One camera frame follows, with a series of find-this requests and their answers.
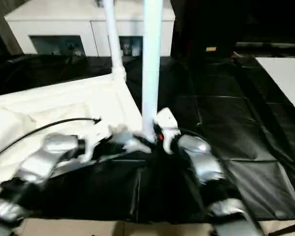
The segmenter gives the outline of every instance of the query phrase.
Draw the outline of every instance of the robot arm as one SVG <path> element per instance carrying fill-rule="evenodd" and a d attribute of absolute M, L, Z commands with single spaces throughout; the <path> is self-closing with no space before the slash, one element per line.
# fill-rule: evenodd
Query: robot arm
<path fill-rule="evenodd" d="M 45 187 L 58 163 L 85 152 L 85 141 L 74 135 L 49 134 L 42 147 L 31 154 L 11 180 L 1 184 L 0 236 L 29 216 L 35 195 Z"/>
<path fill-rule="evenodd" d="M 264 236 L 260 225 L 248 213 L 239 191 L 227 179 L 205 140 L 179 135 L 172 140 L 171 149 L 189 162 L 206 216 L 217 235 Z"/>

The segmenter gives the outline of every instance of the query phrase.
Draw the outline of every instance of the black plastic sheet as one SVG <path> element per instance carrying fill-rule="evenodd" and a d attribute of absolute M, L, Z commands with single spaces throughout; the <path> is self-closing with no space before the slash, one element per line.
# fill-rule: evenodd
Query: black plastic sheet
<path fill-rule="evenodd" d="M 1 93 L 16 83 L 32 88 L 109 73 L 110 67 L 108 59 L 46 56 L 17 64 L 0 67 L 8 78 Z M 128 59 L 125 67 L 141 109 L 142 62 Z M 255 59 L 206 60 L 186 71 L 163 58 L 158 109 L 163 107 L 170 107 L 179 126 L 208 139 L 258 220 L 295 219 L 295 108 Z M 188 175 L 177 156 L 133 153 L 50 181 L 37 199 L 36 216 L 203 222 Z"/>

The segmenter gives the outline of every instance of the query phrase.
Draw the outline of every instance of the white pole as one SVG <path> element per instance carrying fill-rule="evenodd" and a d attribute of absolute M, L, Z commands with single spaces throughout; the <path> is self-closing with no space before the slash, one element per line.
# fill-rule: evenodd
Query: white pole
<path fill-rule="evenodd" d="M 104 0 L 104 9 L 106 16 L 106 25 L 109 37 L 109 45 L 112 54 L 113 74 L 119 74 L 126 80 L 126 74 L 122 65 L 120 42 L 117 35 L 116 19 L 114 11 L 114 0 Z"/>
<path fill-rule="evenodd" d="M 155 140 L 162 12 L 163 0 L 144 0 L 142 117 L 143 133 L 151 142 Z"/>

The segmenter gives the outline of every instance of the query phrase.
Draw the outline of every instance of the floor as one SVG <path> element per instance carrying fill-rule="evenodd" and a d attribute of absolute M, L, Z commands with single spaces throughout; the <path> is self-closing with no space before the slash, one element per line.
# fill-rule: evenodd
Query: floor
<path fill-rule="evenodd" d="M 295 221 L 261 222 L 265 233 L 295 224 Z M 19 236 L 207 236 L 209 224 L 139 225 L 115 221 L 28 219 L 16 229 Z"/>

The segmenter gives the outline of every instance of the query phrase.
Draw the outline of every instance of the white fabric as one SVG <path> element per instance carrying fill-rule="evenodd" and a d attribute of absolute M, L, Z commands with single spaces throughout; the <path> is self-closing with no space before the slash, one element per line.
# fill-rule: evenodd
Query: white fabric
<path fill-rule="evenodd" d="M 78 117 L 103 121 L 97 126 L 91 121 L 58 124 L 20 141 L 0 156 L 0 183 L 13 176 L 20 162 L 41 146 L 48 133 L 87 135 L 88 140 L 97 140 L 105 136 L 103 130 L 108 125 L 142 129 L 142 117 L 124 80 L 113 79 L 111 74 L 0 96 L 0 150 L 31 130 Z"/>

